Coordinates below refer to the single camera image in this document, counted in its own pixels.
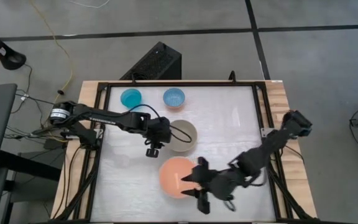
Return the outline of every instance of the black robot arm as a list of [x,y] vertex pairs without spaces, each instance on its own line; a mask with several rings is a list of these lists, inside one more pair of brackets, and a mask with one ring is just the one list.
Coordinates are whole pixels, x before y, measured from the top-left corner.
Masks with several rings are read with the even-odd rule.
[[79,137],[81,145],[85,148],[99,148],[96,131],[85,128],[80,123],[83,120],[115,125],[128,133],[142,135],[146,138],[145,144],[150,144],[150,149],[146,152],[148,157],[158,157],[157,149],[161,149],[163,143],[169,143],[171,140],[169,120],[165,117],[151,119],[148,113],[115,113],[66,101],[55,104],[49,117],[52,126],[67,128]]
[[196,197],[198,210],[205,214],[209,213],[208,192],[225,201],[226,205],[230,203],[234,210],[231,203],[234,189],[238,186],[248,187],[253,183],[260,175],[260,170],[268,165],[271,153],[283,148],[289,139],[309,135],[311,125],[298,111],[289,111],[279,130],[269,133],[259,147],[239,154],[229,162],[226,170],[209,170],[208,161],[199,157],[198,165],[182,180],[199,183],[201,190],[186,190],[182,193]]

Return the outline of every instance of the bowl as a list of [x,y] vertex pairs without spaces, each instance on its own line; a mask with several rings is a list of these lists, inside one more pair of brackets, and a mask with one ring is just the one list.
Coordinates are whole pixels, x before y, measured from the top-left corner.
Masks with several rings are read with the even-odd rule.
[[165,91],[163,100],[167,107],[179,108],[185,102],[185,94],[178,88],[171,88]]
[[[175,152],[186,152],[194,148],[197,142],[197,130],[193,124],[185,120],[176,120],[171,123],[170,129],[172,137],[171,142],[166,145],[167,149],[171,149]],[[185,142],[190,141],[189,137],[178,129],[188,134],[191,137],[191,142]]]
[[194,182],[186,182],[181,179],[191,174],[191,169],[196,166],[194,162],[186,157],[175,156],[165,161],[160,167],[161,189],[170,197],[184,198],[184,190],[197,188],[199,185]]
[[121,94],[121,103],[129,109],[139,105],[141,101],[142,94],[139,90],[131,88]]

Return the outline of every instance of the light blue bowl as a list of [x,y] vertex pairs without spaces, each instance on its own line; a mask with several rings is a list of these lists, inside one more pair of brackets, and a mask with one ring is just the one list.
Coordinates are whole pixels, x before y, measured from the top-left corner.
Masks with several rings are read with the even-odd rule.
[[178,88],[171,88],[165,91],[164,103],[171,108],[179,108],[185,102],[185,94]]
[[139,90],[127,89],[121,94],[121,103],[129,109],[137,106],[142,101],[142,94]]

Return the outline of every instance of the black metal frame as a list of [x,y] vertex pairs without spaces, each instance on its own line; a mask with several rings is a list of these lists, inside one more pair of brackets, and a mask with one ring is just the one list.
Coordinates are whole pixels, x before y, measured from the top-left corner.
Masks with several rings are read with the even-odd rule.
[[[268,120],[268,127],[269,128],[274,128],[274,123],[273,123],[273,118],[272,118],[272,114],[271,114],[271,110],[270,110],[270,105],[269,105],[269,99],[267,96],[267,89],[266,89],[266,84],[265,82],[237,82],[235,79],[235,75],[231,75],[232,81],[231,82],[125,82],[125,83],[99,83],[98,85],[98,90],[96,93],[96,100],[95,100],[95,104],[94,107],[95,108],[99,108],[99,104],[101,102],[101,95],[103,91],[106,91],[106,96],[104,99],[104,105],[103,105],[103,109],[107,110],[108,106],[109,106],[109,99],[110,99],[110,95],[111,95],[111,88],[113,87],[133,87],[133,86],[250,86],[252,88],[252,92],[254,94],[254,103],[255,103],[255,108],[256,108],[256,112],[257,112],[257,119],[258,119],[258,124],[260,128],[264,128],[264,122],[262,119],[262,111],[260,108],[260,103],[259,103],[259,94],[258,94],[258,90],[260,90],[262,92],[262,98],[264,101],[264,105],[265,105],[265,109],[266,109],[266,114],[267,114],[267,120]],[[94,128],[96,125],[96,123],[93,121],[91,123],[91,128]],[[99,167],[99,162],[100,162],[100,153],[101,150],[96,151],[96,155],[94,158],[94,163],[96,163],[97,168]],[[81,179],[80,179],[80,185],[84,182],[85,178],[86,178],[86,174],[88,171],[88,165],[91,159],[91,153],[90,151],[87,151],[85,154],[85,158],[84,158],[84,163],[83,163],[83,169],[81,172]],[[278,153],[276,153],[276,166],[277,166],[277,170],[278,170],[278,174],[279,174],[279,178],[282,181],[282,183],[284,184],[285,187],[287,187],[286,183],[285,183],[285,176],[284,176],[284,170],[283,170],[283,166],[282,166],[282,162],[281,162],[281,158],[279,156]],[[79,219],[79,214],[80,214],[80,207],[81,207],[81,202],[78,203],[78,205],[75,207],[74,210],[74,216],[73,219],[75,220],[90,220],[91,218],[91,210],[92,210],[92,206],[93,206],[93,200],[94,200],[94,192],[95,192],[95,187],[96,187],[96,179],[97,179],[97,174],[96,174],[96,178],[92,181],[92,183],[90,184],[90,190],[89,190],[89,196],[88,196],[88,203],[86,205],[86,214],[85,214],[85,219]],[[275,213],[275,218],[276,220],[281,219],[281,214],[280,214],[280,207],[278,204],[278,198],[277,198],[277,192],[276,192],[276,188],[275,188],[275,184],[274,181],[269,177],[269,184],[270,184],[270,192],[272,194],[272,202],[273,202],[273,209],[274,209],[274,213]],[[292,218],[292,212],[291,212],[291,208],[289,206],[289,203],[284,199],[285,203],[286,203],[286,211],[287,211],[287,217],[288,218]],[[67,221],[61,221],[62,223],[68,223],[69,221],[73,221],[73,220],[67,220]]]

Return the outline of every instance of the beige bowl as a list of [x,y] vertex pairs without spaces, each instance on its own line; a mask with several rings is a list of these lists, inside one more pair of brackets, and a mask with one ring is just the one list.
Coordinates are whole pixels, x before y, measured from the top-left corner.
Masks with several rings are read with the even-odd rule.
[[161,189],[173,198],[184,198],[184,190],[191,190],[198,187],[197,183],[186,182],[181,179],[191,174],[191,169],[196,164],[185,157],[172,157],[165,161],[160,167]]
[[193,149],[197,142],[197,130],[194,127],[194,125],[185,120],[176,120],[171,123],[171,126],[176,127],[182,130],[183,132],[187,133],[191,137],[191,142],[181,141],[181,140],[189,141],[190,139],[182,132],[171,127],[172,134],[174,134],[176,137],[178,137],[181,140],[178,140],[177,138],[172,136],[171,142],[166,145],[166,148],[171,149],[175,152],[186,152],[189,151],[190,149]]

